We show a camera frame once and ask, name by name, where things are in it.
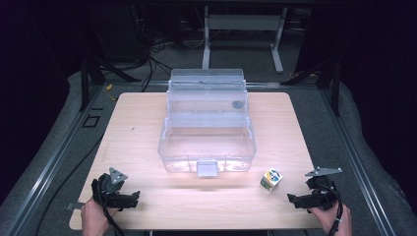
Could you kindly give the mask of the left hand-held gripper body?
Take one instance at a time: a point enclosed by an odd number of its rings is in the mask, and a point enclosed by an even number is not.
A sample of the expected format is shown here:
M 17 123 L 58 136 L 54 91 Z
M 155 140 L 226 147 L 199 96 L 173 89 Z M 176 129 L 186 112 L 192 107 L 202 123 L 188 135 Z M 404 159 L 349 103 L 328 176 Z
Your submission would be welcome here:
M 123 195 L 120 193 L 127 178 L 127 175 L 110 167 L 108 173 L 103 173 L 98 179 L 92 181 L 91 189 L 93 199 L 104 207 L 123 210 L 126 200 L 134 200 L 132 194 Z

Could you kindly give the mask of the white metal table frame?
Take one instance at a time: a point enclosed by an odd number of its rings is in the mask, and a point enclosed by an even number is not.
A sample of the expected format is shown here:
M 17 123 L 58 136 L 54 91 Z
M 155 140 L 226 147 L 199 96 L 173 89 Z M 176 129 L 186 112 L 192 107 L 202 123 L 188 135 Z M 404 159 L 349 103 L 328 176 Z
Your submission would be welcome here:
M 275 71 L 283 73 L 283 66 L 279 55 L 279 44 L 286 23 L 287 8 L 281 10 L 280 15 L 219 15 L 211 14 L 209 6 L 205 6 L 204 16 L 204 54 L 202 68 L 208 69 L 210 64 L 209 32 L 211 30 L 255 30 L 274 31 L 274 42 L 269 46 Z

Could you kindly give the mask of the person's left hand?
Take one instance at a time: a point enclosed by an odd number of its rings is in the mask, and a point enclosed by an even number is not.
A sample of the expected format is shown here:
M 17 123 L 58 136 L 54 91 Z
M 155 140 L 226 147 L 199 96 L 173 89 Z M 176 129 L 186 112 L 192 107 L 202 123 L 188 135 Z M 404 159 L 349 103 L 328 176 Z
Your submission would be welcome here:
M 82 230 L 83 229 L 108 229 L 109 222 L 104 215 L 101 205 L 90 198 L 81 208 Z

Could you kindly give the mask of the yellow connector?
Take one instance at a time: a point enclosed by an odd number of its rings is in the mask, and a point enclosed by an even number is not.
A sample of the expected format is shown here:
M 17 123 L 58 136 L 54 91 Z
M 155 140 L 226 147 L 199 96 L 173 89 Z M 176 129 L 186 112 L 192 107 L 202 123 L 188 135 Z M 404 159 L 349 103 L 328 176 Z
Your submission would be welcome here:
M 106 93 L 107 93 L 107 95 L 108 95 L 108 97 L 109 97 L 109 99 L 111 100 L 111 101 L 117 101 L 117 97 L 114 97 L 110 92 L 111 92 L 111 90 L 112 90 L 112 88 L 113 88 L 113 85 L 112 84 L 109 84 L 109 85 L 107 85 L 106 86 Z

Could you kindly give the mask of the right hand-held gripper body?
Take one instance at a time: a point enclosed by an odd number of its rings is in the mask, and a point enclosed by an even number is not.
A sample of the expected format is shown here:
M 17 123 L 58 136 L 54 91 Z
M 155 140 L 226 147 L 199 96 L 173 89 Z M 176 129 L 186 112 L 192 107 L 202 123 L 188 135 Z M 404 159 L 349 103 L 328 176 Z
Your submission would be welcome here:
M 341 168 L 316 167 L 314 170 L 306 173 L 306 176 L 310 176 L 306 184 L 311 190 L 307 208 L 318 207 L 323 210 L 332 208 L 333 203 L 338 200 L 339 194 L 329 175 L 341 172 Z

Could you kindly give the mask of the clear plastic storage box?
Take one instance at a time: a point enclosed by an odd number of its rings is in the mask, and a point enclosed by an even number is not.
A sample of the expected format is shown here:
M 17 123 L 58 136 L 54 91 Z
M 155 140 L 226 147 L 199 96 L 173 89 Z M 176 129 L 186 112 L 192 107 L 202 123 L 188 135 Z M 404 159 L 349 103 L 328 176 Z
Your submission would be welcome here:
M 240 69 L 175 69 L 168 81 L 158 155 L 169 172 L 214 177 L 246 171 L 257 152 Z

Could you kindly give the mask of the aluminium floor rail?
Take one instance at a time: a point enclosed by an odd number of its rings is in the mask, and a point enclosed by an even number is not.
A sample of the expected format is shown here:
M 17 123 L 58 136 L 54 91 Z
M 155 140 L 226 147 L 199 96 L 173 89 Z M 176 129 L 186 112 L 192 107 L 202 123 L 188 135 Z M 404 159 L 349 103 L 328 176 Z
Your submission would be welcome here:
M 0 236 L 79 236 L 69 226 L 79 213 L 67 209 L 85 184 L 102 139 L 109 108 L 92 89 L 84 111 L 73 89 L 57 122 L 29 168 L 0 206 Z
M 353 174 L 358 182 L 359 188 L 364 196 L 368 209 L 371 212 L 372 217 L 379 229 L 382 236 L 396 236 L 393 227 L 387 217 L 387 214 L 382 206 L 380 198 L 377 196 L 376 190 L 370 181 L 370 178 L 359 158 L 359 154 L 353 145 L 353 142 L 344 126 L 342 118 L 337 116 L 331 106 L 330 93 L 327 90 L 320 90 L 322 100 L 325 103 L 325 107 L 335 124 L 336 130 L 341 136 L 341 139 L 347 149 L 347 160 L 353 171 Z

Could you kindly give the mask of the person's right hand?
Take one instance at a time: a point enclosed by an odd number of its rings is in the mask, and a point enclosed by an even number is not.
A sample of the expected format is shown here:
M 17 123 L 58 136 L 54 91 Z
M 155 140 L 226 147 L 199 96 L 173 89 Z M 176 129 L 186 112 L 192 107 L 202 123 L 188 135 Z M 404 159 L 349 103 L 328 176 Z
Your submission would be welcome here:
M 342 209 L 341 221 L 338 224 L 338 230 L 334 236 L 353 236 L 351 210 L 346 205 L 343 205 Z M 317 207 L 309 208 L 309 212 L 317 219 L 326 235 L 330 233 L 331 227 L 336 220 L 337 210 L 337 205 L 334 205 L 328 210 L 321 210 Z

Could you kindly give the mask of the black metal stand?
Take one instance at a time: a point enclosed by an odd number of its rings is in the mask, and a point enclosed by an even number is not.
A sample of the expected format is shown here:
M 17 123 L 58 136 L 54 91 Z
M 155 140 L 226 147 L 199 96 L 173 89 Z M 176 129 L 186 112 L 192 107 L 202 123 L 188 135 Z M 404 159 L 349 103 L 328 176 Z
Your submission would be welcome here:
M 103 85 L 105 78 L 101 72 L 101 67 L 109 70 L 121 79 L 127 82 L 139 82 L 140 79 L 135 79 L 124 73 L 121 69 L 116 68 L 109 62 L 96 55 L 86 55 L 81 61 L 81 85 L 82 85 L 82 103 L 81 111 L 84 111 L 89 104 L 89 80 L 92 80 L 97 85 Z
M 337 58 L 329 58 L 311 69 L 296 74 L 293 78 L 283 83 L 284 86 L 293 86 L 307 79 L 311 75 L 319 73 L 316 82 L 318 89 L 330 88 L 330 107 L 333 113 L 339 115 L 339 89 L 340 89 L 340 64 Z

